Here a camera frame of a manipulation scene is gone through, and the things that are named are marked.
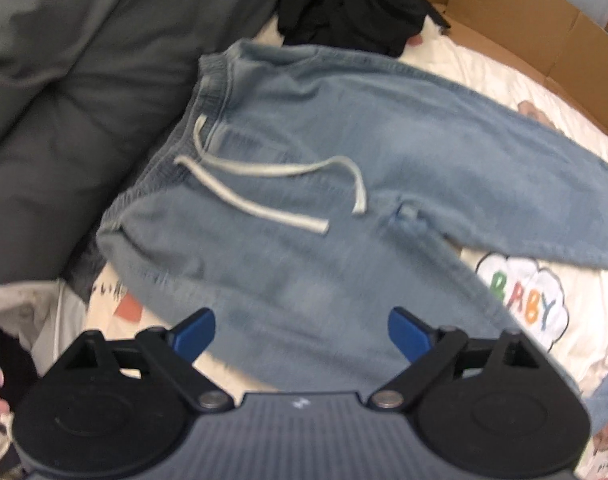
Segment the blue fabric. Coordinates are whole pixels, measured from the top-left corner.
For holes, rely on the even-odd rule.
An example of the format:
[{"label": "blue fabric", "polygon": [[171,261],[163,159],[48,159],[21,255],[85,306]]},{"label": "blue fabric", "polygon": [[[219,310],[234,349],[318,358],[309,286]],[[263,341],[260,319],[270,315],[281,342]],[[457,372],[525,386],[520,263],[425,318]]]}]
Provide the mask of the blue fabric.
[{"label": "blue fabric", "polygon": [[[369,192],[351,216],[341,168],[295,178],[212,170],[241,196],[330,219],[325,236],[226,205],[185,168],[207,149],[247,162],[352,158]],[[471,336],[517,328],[456,256],[457,243],[608,268],[608,165],[455,83],[385,57],[237,43],[203,57],[184,117],[107,211],[98,244],[130,291],[170,323],[203,306],[212,353],[285,390],[370,394],[407,364],[393,306]],[[602,420],[602,407],[591,415]]]}]

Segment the metal screw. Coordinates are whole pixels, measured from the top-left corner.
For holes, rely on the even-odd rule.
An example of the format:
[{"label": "metal screw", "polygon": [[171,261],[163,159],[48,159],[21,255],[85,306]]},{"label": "metal screw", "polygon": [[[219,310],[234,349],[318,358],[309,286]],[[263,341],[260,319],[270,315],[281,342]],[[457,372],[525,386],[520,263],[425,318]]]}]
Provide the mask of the metal screw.
[{"label": "metal screw", "polygon": [[404,396],[393,390],[380,390],[371,397],[373,404],[383,410],[393,410],[404,404]]},{"label": "metal screw", "polygon": [[212,390],[201,394],[198,401],[207,410],[217,410],[228,402],[228,395],[220,390]]}]

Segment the white drawstring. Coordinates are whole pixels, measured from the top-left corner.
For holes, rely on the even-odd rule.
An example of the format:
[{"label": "white drawstring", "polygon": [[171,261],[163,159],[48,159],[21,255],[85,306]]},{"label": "white drawstring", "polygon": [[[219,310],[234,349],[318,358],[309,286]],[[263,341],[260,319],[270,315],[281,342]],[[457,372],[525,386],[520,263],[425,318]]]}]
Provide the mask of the white drawstring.
[{"label": "white drawstring", "polygon": [[[195,121],[195,126],[193,128],[193,141],[195,143],[195,149],[197,150],[197,153],[200,155],[200,158],[204,164],[226,171],[227,173],[260,177],[296,176],[305,173],[312,173],[332,164],[339,164],[340,166],[344,166],[351,171],[355,179],[355,205],[353,207],[353,214],[361,215],[366,213],[366,186],[364,186],[362,172],[357,164],[355,164],[347,156],[332,156],[327,160],[315,162],[313,164],[261,164],[255,162],[241,162],[238,160],[226,160],[224,158],[211,155],[204,149],[202,140],[200,139],[200,132],[204,127],[204,124],[206,124],[206,116],[200,115]],[[176,157],[175,164],[182,164],[187,167],[203,186],[210,189],[224,202],[245,213],[258,218],[264,218],[274,222],[279,222],[281,224],[297,227],[299,229],[312,231],[318,234],[326,234],[328,232],[329,221],[327,219],[281,211],[279,209],[266,207],[256,202],[252,202],[251,200],[245,199],[244,197],[235,193],[231,188],[225,186],[222,182],[205,170],[200,164],[186,155]]]}]

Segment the bed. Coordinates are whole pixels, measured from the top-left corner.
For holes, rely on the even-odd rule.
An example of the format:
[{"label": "bed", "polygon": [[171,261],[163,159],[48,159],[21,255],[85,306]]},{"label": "bed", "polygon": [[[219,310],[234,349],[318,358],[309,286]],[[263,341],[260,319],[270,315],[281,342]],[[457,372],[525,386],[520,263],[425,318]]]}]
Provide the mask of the bed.
[{"label": "bed", "polygon": [[[441,35],[430,18],[421,37],[421,42],[414,41],[415,46],[406,47],[400,62],[463,84],[535,120],[548,121],[551,127],[608,164],[608,137],[561,98],[517,70],[457,45]],[[281,44],[275,19],[255,41]],[[608,374],[608,270],[579,269],[467,248],[456,250],[489,287],[497,289],[521,326],[572,375],[582,394],[590,396]],[[542,322],[542,313],[537,323],[529,322],[526,316],[527,309],[523,307],[534,295],[548,297],[544,304],[551,306],[546,322]],[[153,325],[164,323],[128,293],[107,264],[95,282],[86,327],[102,330],[107,338],[130,338]],[[273,390],[217,361],[208,352],[194,365],[228,390],[237,402],[247,391]],[[586,478],[597,478],[598,471],[605,473],[608,438],[604,437],[604,442],[600,439],[591,442],[578,469]]]}]

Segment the gray gripper base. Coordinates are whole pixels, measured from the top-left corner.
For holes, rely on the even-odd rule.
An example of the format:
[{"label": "gray gripper base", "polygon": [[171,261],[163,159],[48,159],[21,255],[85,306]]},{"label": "gray gripper base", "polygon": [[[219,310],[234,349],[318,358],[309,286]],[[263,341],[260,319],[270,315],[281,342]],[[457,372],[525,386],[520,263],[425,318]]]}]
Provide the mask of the gray gripper base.
[{"label": "gray gripper base", "polygon": [[[355,394],[248,394],[197,420],[166,460],[129,480],[480,480],[443,462],[402,415]],[[574,480],[569,472],[546,480]],[[34,473],[31,480],[47,480]]]}]

